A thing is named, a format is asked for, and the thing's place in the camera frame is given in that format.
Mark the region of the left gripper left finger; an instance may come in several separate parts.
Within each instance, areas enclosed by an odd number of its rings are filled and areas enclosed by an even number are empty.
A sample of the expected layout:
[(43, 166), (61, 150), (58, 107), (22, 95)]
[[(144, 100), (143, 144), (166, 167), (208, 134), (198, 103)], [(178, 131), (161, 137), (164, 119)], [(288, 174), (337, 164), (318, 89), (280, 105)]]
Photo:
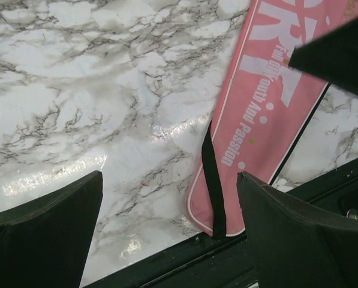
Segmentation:
[(0, 212), (0, 287), (79, 287), (103, 199), (103, 174)]

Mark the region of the pink racket bag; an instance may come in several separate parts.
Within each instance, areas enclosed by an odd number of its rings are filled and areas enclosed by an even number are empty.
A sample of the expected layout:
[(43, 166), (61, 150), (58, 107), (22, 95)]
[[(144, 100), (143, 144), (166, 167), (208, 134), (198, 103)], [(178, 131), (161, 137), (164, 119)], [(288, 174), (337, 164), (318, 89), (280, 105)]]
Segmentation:
[(288, 66), (294, 48), (357, 16), (358, 1), (251, 2), (185, 198), (202, 231), (244, 231), (237, 174), (273, 182), (329, 87)]

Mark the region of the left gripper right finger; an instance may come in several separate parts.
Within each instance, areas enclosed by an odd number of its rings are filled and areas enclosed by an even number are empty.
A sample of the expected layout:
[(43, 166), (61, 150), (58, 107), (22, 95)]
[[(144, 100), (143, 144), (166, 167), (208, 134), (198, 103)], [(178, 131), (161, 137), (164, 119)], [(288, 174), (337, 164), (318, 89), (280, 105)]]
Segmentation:
[(238, 174), (237, 192), (260, 287), (358, 287), (358, 220), (248, 172)]

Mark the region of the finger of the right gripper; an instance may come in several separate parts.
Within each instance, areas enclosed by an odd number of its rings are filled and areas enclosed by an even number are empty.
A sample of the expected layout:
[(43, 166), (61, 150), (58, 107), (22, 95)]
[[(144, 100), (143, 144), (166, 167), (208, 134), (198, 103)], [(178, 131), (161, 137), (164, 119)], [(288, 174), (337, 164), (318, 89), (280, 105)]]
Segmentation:
[(358, 96), (358, 17), (295, 48), (288, 65)]

